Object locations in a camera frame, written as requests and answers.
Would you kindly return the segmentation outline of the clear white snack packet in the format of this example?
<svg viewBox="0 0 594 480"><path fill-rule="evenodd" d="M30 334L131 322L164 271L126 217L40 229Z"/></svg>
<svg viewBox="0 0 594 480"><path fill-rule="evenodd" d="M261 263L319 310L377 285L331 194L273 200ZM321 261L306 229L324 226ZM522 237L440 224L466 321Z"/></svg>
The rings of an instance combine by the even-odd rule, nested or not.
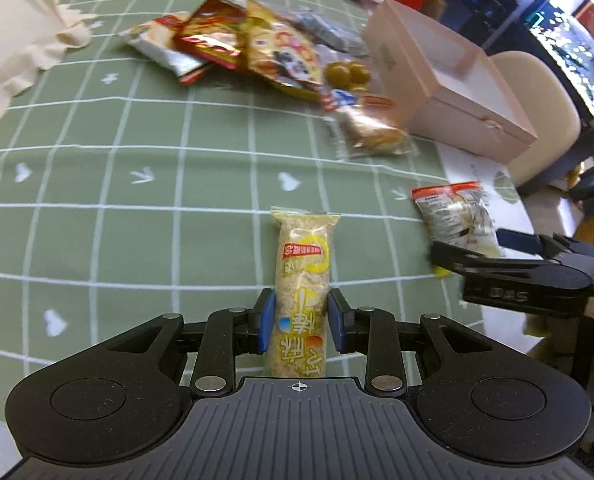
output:
<svg viewBox="0 0 594 480"><path fill-rule="evenodd" d="M413 188L412 200L434 242L500 257L487 194L478 181Z"/></svg>

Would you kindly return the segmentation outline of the yellow rice cracker stick packet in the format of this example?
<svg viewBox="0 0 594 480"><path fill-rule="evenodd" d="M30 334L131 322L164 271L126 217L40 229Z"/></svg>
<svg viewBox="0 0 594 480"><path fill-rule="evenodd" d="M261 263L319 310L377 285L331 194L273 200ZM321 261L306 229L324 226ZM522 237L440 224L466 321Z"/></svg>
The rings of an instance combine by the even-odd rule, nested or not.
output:
<svg viewBox="0 0 594 480"><path fill-rule="evenodd" d="M338 214L273 209L279 225L274 322L265 354L272 377L320 378L326 369L326 301Z"/></svg>

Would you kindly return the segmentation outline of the blue clear snack packet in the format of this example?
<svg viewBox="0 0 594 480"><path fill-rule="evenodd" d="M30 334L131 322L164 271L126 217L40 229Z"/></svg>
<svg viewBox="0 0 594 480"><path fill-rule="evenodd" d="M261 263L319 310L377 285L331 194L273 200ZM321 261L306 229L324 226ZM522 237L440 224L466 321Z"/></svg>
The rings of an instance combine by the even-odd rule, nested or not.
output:
<svg viewBox="0 0 594 480"><path fill-rule="evenodd" d="M310 9L301 9L296 16L297 24L322 44L357 58L369 55L359 32Z"/></svg>

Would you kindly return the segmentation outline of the white paper sheet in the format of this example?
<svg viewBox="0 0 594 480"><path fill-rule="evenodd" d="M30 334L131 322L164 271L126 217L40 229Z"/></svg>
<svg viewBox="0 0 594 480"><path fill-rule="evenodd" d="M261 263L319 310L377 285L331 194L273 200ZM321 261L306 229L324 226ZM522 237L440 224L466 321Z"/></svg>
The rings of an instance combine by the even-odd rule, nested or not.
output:
<svg viewBox="0 0 594 480"><path fill-rule="evenodd" d="M446 144L437 152L450 183L477 181L492 228L533 234L534 229L517 188L504 165Z"/></svg>

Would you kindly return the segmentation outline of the beige chair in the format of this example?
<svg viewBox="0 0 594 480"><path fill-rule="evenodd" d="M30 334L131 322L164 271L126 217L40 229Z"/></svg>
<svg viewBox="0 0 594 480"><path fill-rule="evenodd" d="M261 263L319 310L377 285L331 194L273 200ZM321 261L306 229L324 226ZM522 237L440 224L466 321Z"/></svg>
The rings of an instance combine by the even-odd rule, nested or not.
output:
<svg viewBox="0 0 594 480"><path fill-rule="evenodd" d="M490 61L513 91L536 133L527 151L507 168L519 188L550 168L578 140L581 122L577 107L554 72L536 56L505 51Z"/></svg>

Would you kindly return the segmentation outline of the clear bread snack packet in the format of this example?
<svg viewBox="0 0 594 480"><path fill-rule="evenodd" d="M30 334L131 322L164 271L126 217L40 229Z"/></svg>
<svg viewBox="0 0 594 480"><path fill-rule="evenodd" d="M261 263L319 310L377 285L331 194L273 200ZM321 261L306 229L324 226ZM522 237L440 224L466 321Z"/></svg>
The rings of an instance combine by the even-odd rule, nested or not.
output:
<svg viewBox="0 0 594 480"><path fill-rule="evenodd" d="M329 89L321 94L323 119L341 159L416 153L408 130L398 125L387 96Z"/></svg>

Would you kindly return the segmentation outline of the pink open storage box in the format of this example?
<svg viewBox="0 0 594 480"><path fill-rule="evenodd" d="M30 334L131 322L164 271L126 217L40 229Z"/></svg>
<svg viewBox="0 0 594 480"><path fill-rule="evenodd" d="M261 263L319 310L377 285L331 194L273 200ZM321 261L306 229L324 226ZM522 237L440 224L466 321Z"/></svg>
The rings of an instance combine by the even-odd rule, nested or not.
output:
<svg viewBox="0 0 594 480"><path fill-rule="evenodd" d="M504 165L538 139L489 56L457 32L385 0L363 38L409 132Z"/></svg>

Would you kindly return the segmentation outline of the glass display cabinet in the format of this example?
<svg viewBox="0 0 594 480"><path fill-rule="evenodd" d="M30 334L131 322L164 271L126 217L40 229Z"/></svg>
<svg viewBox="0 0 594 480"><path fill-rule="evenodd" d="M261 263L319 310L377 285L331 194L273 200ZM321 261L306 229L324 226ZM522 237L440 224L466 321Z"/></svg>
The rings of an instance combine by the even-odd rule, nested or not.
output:
<svg viewBox="0 0 594 480"><path fill-rule="evenodd" d="M534 0L522 20L594 119L594 0L578 14L562 10L562 0Z"/></svg>

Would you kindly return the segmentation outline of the clear bag of brown balls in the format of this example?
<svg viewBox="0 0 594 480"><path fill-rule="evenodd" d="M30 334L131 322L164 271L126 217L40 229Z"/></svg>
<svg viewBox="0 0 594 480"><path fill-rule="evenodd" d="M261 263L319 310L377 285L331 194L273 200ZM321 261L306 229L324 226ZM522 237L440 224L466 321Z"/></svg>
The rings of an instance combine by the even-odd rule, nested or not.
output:
<svg viewBox="0 0 594 480"><path fill-rule="evenodd" d="M325 66L324 77L334 89L367 92L372 74L361 62L335 61Z"/></svg>

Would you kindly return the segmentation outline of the green grid tablecloth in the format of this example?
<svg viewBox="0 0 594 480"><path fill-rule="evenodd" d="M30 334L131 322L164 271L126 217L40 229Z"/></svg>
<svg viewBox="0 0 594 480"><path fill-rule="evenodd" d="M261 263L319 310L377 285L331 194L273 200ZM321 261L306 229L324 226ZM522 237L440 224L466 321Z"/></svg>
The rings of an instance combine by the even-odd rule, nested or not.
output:
<svg viewBox="0 0 594 480"><path fill-rule="evenodd" d="M0 418L40 367L163 312L201 321L274 282L272 208L339 215L332 283L354 304L475 328L457 278L437 280L412 188L446 181L437 148L342 160L320 110L212 70L191 87L119 32L204 0L61 0L92 39L0 120ZM348 0L261 0L360 29Z"/></svg>

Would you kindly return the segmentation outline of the yellow panda chips bag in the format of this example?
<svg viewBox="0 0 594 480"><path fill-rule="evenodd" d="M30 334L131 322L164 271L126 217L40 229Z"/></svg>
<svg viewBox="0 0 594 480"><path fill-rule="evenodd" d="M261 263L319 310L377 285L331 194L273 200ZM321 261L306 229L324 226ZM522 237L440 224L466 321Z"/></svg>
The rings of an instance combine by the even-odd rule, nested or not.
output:
<svg viewBox="0 0 594 480"><path fill-rule="evenodd" d="M313 43L289 21L256 0L246 3L247 68L274 88L318 102L323 73Z"/></svg>

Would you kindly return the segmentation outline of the red snack bag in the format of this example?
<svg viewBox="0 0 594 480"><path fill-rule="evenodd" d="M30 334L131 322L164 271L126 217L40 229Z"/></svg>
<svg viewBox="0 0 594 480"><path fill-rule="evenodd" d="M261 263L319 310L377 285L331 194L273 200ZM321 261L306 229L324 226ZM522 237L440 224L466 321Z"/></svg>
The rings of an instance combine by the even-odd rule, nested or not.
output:
<svg viewBox="0 0 594 480"><path fill-rule="evenodd" d="M227 0L205 0L173 36L184 53L228 70L244 70L246 11Z"/></svg>

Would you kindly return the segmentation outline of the white red snack packet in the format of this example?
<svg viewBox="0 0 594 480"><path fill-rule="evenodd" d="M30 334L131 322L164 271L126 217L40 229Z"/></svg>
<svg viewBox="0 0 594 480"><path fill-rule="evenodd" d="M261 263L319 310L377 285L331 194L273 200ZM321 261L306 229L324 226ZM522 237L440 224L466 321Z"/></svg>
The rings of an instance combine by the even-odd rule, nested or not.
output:
<svg viewBox="0 0 594 480"><path fill-rule="evenodd" d="M194 84L212 69L212 62L179 51L175 34L187 22L189 12L175 12L121 30L117 36L160 67L174 73L180 84Z"/></svg>

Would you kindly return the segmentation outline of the cream cloth bag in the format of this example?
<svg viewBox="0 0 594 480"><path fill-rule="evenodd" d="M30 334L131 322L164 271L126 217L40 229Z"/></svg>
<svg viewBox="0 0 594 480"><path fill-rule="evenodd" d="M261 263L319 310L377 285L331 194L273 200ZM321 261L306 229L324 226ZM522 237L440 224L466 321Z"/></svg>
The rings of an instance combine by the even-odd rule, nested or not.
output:
<svg viewBox="0 0 594 480"><path fill-rule="evenodd" d="M67 50L90 44L93 18L58 0L0 0L0 119Z"/></svg>

